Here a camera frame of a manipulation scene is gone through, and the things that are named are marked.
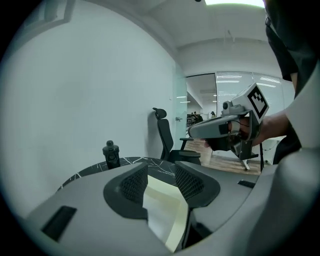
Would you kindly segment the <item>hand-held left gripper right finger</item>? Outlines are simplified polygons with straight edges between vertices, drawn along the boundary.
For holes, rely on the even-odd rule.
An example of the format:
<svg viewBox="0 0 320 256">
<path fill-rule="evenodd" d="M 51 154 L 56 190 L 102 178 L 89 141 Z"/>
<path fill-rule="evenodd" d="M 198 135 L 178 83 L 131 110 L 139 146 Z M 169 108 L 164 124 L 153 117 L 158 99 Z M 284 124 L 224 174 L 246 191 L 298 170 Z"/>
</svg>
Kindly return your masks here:
<svg viewBox="0 0 320 256">
<path fill-rule="evenodd" d="M 178 161 L 175 182 L 188 206 L 178 256 L 248 256 L 251 216 L 242 213 L 258 175 Z"/>
</svg>

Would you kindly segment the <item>person's right forearm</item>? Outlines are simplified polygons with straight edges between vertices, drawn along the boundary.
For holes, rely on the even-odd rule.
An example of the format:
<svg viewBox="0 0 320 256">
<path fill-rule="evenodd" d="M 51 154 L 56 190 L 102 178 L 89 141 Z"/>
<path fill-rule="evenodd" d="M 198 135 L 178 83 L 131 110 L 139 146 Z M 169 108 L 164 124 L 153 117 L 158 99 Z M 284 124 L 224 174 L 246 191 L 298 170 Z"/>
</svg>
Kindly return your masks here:
<svg viewBox="0 0 320 256">
<path fill-rule="evenodd" d="M 290 127 L 291 124 L 285 110 L 265 116 L 262 120 L 259 134 L 254 139 L 252 145 L 257 146 L 265 140 L 286 136 Z"/>
</svg>

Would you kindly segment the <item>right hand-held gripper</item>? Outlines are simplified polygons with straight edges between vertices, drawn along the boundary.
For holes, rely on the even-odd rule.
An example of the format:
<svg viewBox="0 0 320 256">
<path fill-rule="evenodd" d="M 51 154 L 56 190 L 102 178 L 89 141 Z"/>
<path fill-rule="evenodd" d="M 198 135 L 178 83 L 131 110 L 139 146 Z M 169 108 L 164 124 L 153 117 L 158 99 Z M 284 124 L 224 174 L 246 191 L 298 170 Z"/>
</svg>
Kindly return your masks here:
<svg viewBox="0 0 320 256">
<path fill-rule="evenodd" d="M 268 110 L 267 100 L 258 85 L 253 83 L 233 99 L 225 101 L 219 117 L 190 126 L 188 135 L 191 138 L 207 139 L 213 151 L 231 151 L 240 160 L 253 159 L 259 156 L 252 152 L 253 142 L 260 133 L 262 120 Z M 230 134 L 228 125 L 244 117 L 249 117 L 250 132 L 247 139 Z"/>
</svg>

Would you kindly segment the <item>glass wall with blinds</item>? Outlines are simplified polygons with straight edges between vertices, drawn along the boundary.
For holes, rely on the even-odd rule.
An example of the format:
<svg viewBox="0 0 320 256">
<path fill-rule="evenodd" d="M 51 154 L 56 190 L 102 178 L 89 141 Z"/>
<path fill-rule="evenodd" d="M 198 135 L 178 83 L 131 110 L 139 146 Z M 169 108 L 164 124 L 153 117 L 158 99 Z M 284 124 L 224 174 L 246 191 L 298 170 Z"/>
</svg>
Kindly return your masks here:
<svg viewBox="0 0 320 256">
<path fill-rule="evenodd" d="M 267 114 L 276 114 L 285 108 L 281 79 L 253 72 L 216 72 L 217 115 L 220 116 L 223 102 L 230 101 L 253 83 L 262 91 L 269 109 Z"/>
</svg>

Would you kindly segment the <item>frosted glass door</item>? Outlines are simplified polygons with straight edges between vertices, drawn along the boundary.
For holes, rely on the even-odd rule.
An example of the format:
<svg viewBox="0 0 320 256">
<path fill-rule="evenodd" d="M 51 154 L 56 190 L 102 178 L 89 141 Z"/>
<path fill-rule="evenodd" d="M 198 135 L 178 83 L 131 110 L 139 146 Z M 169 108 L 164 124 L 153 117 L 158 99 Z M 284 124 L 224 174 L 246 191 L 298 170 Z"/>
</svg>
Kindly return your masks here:
<svg viewBox="0 0 320 256">
<path fill-rule="evenodd" d="M 182 141 L 180 138 L 186 137 L 187 129 L 187 82 L 181 67 L 176 63 L 174 72 L 173 85 L 173 102 L 174 102 L 174 149 L 180 150 Z M 183 118 L 183 123 L 175 121 L 175 117 Z"/>
</svg>

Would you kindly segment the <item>person's black shirt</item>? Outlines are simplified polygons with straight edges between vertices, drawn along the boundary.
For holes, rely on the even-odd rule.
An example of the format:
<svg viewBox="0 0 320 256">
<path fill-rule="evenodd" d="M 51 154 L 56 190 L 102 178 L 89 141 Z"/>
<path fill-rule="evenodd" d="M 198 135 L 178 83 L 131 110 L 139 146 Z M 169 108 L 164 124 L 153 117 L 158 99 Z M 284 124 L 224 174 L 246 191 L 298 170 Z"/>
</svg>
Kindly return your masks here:
<svg viewBox="0 0 320 256">
<path fill-rule="evenodd" d="M 304 27 L 312 20 L 311 14 L 298 18 L 302 7 L 293 6 L 289 0 L 263 0 L 268 43 L 278 62 L 282 78 L 292 82 L 297 97 L 309 80 L 318 60 L 318 48 L 309 39 Z M 287 135 L 278 144 L 273 164 L 277 165 L 287 155 L 298 151 L 301 142 L 290 122 Z"/>
</svg>

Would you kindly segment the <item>ceiling light panel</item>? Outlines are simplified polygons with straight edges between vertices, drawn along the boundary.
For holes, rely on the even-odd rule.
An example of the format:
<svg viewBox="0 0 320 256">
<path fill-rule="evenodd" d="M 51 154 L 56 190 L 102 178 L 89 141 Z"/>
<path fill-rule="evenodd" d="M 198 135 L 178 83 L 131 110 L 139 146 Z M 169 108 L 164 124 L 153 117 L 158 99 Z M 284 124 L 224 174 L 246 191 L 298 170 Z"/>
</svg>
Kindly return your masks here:
<svg viewBox="0 0 320 256">
<path fill-rule="evenodd" d="M 207 5 L 247 5 L 264 8 L 263 0 L 204 0 Z"/>
</svg>

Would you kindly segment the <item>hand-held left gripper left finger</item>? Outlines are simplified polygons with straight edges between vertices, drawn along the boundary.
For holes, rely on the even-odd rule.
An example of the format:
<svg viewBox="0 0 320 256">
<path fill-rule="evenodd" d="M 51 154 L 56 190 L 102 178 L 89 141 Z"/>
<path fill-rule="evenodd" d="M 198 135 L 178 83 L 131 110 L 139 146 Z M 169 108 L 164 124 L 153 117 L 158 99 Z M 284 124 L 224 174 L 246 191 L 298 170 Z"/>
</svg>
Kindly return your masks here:
<svg viewBox="0 0 320 256">
<path fill-rule="evenodd" d="M 78 178 L 49 197 L 27 222 L 67 256 L 169 256 L 143 207 L 148 164 Z"/>
</svg>

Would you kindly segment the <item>black office chair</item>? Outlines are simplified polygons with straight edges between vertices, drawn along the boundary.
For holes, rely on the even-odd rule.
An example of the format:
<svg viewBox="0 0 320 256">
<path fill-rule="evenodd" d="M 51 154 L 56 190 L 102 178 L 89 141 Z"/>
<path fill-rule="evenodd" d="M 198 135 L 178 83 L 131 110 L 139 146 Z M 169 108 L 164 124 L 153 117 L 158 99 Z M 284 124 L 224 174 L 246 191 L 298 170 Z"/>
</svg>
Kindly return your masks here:
<svg viewBox="0 0 320 256">
<path fill-rule="evenodd" d="M 171 163 L 177 161 L 189 162 L 197 165 L 201 165 L 201 154 L 192 150 L 185 150 L 186 143 L 193 141 L 193 138 L 180 138 L 182 141 L 181 148 L 179 150 L 173 150 L 174 140 L 170 130 L 169 121 L 166 119 L 167 112 L 161 108 L 152 108 L 154 110 L 155 118 L 157 119 L 157 128 L 159 136 L 162 141 L 162 153 L 161 160 L 165 160 Z"/>
</svg>

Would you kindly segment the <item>person's right hand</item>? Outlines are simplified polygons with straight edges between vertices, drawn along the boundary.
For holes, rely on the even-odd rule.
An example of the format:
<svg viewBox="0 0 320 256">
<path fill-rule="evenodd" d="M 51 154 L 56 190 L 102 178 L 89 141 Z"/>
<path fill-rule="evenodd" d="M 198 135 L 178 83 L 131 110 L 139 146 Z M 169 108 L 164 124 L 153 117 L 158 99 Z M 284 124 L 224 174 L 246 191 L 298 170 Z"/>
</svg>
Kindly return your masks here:
<svg viewBox="0 0 320 256">
<path fill-rule="evenodd" d="M 243 117 L 237 120 L 232 120 L 227 123 L 228 131 L 231 135 L 240 136 L 246 140 L 250 133 L 250 119 Z"/>
</svg>

